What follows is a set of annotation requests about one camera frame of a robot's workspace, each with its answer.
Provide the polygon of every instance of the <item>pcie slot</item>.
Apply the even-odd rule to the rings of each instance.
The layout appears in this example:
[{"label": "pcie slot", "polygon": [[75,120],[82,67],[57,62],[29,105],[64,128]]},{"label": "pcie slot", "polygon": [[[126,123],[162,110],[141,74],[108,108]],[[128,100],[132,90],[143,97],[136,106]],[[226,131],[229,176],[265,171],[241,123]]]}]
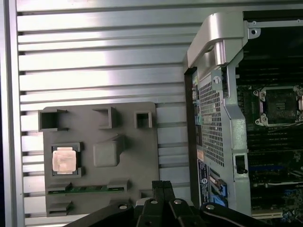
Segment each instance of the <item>pcie slot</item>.
[{"label": "pcie slot", "polygon": [[255,219],[271,219],[271,218],[282,218],[282,210],[252,210],[251,216]]},{"label": "pcie slot", "polygon": [[220,195],[216,188],[211,185],[211,202],[219,204],[221,206],[228,207],[228,201],[222,195]]},{"label": "pcie slot", "polygon": [[220,195],[222,195],[223,197],[227,198],[228,194],[227,194],[227,185],[226,183],[221,180],[221,179],[216,179],[214,177],[214,175],[212,175],[210,173],[209,175],[209,182],[211,184],[211,186],[213,186],[213,188],[216,190],[216,192]]}]

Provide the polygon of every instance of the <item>screw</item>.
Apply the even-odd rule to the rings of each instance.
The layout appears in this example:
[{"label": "screw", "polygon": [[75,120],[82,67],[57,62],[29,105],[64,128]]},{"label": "screw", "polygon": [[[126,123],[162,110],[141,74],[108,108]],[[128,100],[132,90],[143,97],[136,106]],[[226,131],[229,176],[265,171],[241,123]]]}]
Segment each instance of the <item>screw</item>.
[{"label": "screw", "polygon": [[119,209],[122,209],[122,210],[124,210],[124,209],[126,209],[127,208],[127,205],[120,205],[119,206]]},{"label": "screw", "polygon": [[182,201],[181,201],[181,200],[175,200],[174,203],[175,203],[175,204],[181,204]]},{"label": "screw", "polygon": [[220,82],[221,82],[220,77],[214,77],[214,83],[215,83],[215,84],[218,84],[218,83],[220,83]]},{"label": "screw", "polygon": [[208,210],[214,210],[214,206],[213,205],[207,205],[206,209],[208,209]]}]

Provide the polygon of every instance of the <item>sticker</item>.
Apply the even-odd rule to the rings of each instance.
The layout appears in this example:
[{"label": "sticker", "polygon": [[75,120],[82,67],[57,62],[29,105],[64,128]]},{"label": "sticker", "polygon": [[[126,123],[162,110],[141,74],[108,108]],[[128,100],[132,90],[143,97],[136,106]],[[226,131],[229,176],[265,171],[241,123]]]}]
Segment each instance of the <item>sticker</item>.
[{"label": "sticker", "polygon": [[208,183],[208,180],[206,178],[203,178],[202,179],[202,184],[207,184]]},{"label": "sticker", "polygon": [[204,151],[197,149],[197,157],[199,160],[204,162]]},{"label": "sticker", "polygon": [[207,165],[205,165],[201,160],[198,160],[198,173],[199,173],[199,189],[200,189],[200,198],[201,205],[209,202],[209,188],[208,188],[208,174],[207,174]]}]

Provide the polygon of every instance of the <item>circuit board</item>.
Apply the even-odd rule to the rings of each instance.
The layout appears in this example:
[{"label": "circuit board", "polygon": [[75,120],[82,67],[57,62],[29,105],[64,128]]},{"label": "circuit board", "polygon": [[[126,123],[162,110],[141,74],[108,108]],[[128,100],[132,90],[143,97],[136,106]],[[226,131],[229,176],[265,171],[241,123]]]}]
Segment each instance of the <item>circuit board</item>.
[{"label": "circuit board", "polygon": [[[300,138],[303,128],[296,114],[301,113],[294,105],[296,97],[289,87],[278,91],[276,86],[270,90],[272,94],[266,94],[270,94],[268,103],[263,102],[262,94],[258,96],[256,91],[266,86],[243,85],[237,90],[238,105],[246,119],[252,210],[280,210],[281,217],[263,221],[273,226],[298,226],[303,223],[303,140]],[[267,123],[272,125],[258,124],[262,111],[271,118]]]}]

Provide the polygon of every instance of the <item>aluminum frame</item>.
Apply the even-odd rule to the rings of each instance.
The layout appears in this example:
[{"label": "aluminum frame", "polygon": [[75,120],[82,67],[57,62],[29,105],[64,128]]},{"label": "aluminum frame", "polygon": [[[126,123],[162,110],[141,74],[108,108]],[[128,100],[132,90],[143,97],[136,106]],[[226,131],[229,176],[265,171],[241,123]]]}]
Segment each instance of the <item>aluminum frame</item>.
[{"label": "aluminum frame", "polygon": [[0,2],[0,82],[5,223],[25,225],[16,2]]}]

